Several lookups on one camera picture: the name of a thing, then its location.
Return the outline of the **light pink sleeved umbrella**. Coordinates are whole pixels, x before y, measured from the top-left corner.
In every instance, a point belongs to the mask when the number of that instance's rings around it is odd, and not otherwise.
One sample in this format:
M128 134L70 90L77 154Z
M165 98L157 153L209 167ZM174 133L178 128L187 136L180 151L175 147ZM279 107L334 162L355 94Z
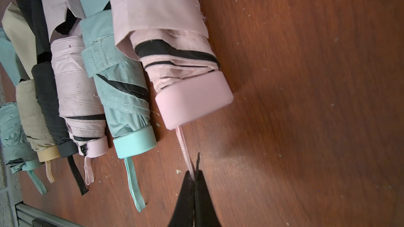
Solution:
M176 131L190 175L182 126L213 113L234 100L207 38L194 31L145 29L130 36L156 91L156 103L167 129Z

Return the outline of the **cream sleeved umbrella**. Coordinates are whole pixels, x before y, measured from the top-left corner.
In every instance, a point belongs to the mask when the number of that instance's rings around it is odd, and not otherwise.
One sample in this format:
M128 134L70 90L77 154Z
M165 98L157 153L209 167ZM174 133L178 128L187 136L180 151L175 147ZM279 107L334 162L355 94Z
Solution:
M54 183L52 160L59 158L60 153L46 126L44 114L37 101L33 79L21 81L16 86L16 102L21 124L31 148L37 153L39 161L45 164L49 182Z

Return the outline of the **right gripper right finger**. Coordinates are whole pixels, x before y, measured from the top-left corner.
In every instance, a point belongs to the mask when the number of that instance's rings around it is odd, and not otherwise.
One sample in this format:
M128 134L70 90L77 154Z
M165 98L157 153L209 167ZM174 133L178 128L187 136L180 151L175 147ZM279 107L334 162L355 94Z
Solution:
M199 168L198 153L194 183L194 222L196 227L221 227L215 212L203 172Z

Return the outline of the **black umbrella sleeve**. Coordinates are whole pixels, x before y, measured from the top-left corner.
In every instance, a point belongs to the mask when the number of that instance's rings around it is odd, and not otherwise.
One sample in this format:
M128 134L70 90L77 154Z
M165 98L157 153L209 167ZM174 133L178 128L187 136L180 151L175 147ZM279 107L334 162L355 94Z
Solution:
M51 45L42 0L16 0L16 2L35 36L37 56L45 54L51 57Z

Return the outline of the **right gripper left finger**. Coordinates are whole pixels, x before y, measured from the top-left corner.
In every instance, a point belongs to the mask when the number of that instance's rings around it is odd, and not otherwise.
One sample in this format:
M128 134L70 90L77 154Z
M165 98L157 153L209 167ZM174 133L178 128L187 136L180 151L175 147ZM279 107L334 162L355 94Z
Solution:
M194 226L194 181L187 171L168 227Z

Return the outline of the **black sleeved umbrella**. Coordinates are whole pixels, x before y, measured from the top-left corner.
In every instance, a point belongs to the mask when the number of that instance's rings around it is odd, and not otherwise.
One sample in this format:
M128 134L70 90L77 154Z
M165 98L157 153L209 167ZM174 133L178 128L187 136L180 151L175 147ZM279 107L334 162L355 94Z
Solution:
M83 177L75 164L73 155L78 147L70 138L66 121L60 117L55 75L49 51L37 56L37 64L31 72L35 82L37 102L45 118L45 124L62 158L66 158L81 195L88 193Z

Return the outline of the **mint green sleeved umbrella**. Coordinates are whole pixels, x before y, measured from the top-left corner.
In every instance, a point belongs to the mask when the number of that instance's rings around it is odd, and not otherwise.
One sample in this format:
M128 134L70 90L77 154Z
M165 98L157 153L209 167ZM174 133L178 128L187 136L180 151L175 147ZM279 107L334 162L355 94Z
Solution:
M142 64L116 46L112 11L104 10L80 22L82 51L89 78L95 82L117 156L123 159L130 194L138 212L146 207L133 156L157 145L150 122L149 94Z

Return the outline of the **cream umbrella sleeve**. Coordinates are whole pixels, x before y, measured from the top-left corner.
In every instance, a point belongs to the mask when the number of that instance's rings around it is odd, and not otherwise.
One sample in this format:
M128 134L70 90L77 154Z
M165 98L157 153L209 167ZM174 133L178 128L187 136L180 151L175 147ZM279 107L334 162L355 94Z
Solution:
M32 68L37 64L35 35L20 8L13 2L10 2L5 10L2 25L25 72L30 79L33 79Z

